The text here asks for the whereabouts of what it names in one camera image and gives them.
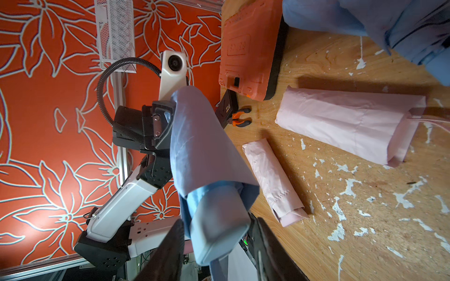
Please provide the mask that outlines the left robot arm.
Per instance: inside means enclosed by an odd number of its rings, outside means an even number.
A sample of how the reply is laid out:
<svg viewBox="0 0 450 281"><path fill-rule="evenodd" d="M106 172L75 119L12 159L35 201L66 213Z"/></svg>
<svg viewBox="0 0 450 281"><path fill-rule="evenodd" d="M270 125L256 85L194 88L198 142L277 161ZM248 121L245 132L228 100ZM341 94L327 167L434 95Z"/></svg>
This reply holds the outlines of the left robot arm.
<svg viewBox="0 0 450 281"><path fill-rule="evenodd" d="M150 69L160 78L159 99L141 110L121 105L112 117L105 106L104 86L116 70L135 64ZM143 223L132 222L131 216L172 179L169 154L176 104L171 95L187 85L186 56L173 51L163 53L161 68L137 57L119 59L104 70L98 81L97 102L112 126L113 143L141 152L144 157L102 207L84 215L87 229L79 236L75 251L96 269L120 269L142 253L138 249L140 242L147 242L145 251L157 248L173 225L170 221L168 226L152 230Z"/></svg>

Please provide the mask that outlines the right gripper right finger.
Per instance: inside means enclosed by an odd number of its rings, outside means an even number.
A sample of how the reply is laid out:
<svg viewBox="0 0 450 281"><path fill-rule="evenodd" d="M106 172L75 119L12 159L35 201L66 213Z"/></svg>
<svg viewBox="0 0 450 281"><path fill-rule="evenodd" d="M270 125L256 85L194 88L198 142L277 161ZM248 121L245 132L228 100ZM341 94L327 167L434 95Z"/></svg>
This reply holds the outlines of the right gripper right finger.
<svg viewBox="0 0 450 281"><path fill-rule="evenodd" d="M278 241L263 218L250 214L247 248L260 281L307 281L309 278Z"/></svg>

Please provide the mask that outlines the blue umbrella front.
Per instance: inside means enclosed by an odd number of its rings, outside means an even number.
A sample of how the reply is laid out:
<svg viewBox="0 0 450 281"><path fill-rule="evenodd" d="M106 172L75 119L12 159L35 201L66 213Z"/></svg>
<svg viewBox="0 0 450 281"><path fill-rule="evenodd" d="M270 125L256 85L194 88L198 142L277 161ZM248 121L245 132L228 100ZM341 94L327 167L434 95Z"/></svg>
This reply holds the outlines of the blue umbrella front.
<svg viewBox="0 0 450 281"><path fill-rule="evenodd" d="M185 86L171 100L170 161L185 235L197 264L225 281L222 263L250 228L260 186L199 89Z"/></svg>

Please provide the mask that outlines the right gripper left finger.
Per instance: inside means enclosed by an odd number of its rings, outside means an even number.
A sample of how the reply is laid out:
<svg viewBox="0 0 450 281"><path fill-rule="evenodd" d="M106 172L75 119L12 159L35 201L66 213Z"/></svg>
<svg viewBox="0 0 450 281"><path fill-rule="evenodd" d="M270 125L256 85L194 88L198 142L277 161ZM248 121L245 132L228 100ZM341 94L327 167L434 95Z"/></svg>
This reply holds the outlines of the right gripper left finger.
<svg viewBox="0 0 450 281"><path fill-rule="evenodd" d="M135 281L179 281L185 250L184 223L178 219Z"/></svg>

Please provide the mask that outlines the blue umbrella sleeve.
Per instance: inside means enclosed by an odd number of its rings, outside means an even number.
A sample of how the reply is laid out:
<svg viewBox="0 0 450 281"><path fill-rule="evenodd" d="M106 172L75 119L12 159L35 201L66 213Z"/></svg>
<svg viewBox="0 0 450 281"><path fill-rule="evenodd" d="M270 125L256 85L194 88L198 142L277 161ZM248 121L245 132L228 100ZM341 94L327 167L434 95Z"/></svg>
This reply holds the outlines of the blue umbrella sleeve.
<svg viewBox="0 0 450 281"><path fill-rule="evenodd" d="M366 36L363 24L339 1L283 0L285 23L296 29Z"/></svg>

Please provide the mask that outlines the blue umbrella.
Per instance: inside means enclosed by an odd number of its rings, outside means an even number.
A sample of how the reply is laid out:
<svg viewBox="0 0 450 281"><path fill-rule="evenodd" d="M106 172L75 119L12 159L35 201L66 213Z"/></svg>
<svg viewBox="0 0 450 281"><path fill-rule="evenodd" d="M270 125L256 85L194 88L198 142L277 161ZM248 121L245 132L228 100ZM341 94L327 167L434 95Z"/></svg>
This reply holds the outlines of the blue umbrella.
<svg viewBox="0 0 450 281"><path fill-rule="evenodd" d="M197 264L225 281L222 263L250 228L260 186L199 89L185 86L171 100L170 161L185 235Z"/></svg>
<svg viewBox="0 0 450 281"><path fill-rule="evenodd" d="M450 84L449 1L342 1L386 52L425 66L442 85Z"/></svg>

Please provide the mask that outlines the blue umbrella back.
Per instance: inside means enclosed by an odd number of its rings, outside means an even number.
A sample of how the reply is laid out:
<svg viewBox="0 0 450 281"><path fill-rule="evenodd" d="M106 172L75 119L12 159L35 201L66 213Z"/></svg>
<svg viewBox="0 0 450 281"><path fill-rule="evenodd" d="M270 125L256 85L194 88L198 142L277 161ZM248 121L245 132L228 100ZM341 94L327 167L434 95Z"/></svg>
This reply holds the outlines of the blue umbrella back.
<svg viewBox="0 0 450 281"><path fill-rule="evenodd" d="M386 52L425 66L442 85L450 84L449 1L342 1Z"/></svg>

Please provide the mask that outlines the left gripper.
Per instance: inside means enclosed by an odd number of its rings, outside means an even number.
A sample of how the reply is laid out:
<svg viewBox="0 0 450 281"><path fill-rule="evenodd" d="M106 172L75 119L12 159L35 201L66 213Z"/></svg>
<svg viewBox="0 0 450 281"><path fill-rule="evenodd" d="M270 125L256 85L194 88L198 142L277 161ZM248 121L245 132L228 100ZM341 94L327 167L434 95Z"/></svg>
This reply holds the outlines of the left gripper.
<svg viewBox="0 0 450 281"><path fill-rule="evenodd" d="M151 106L142 106L141 153L170 148L175 110L176 103L173 101L154 101Z"/></svg>

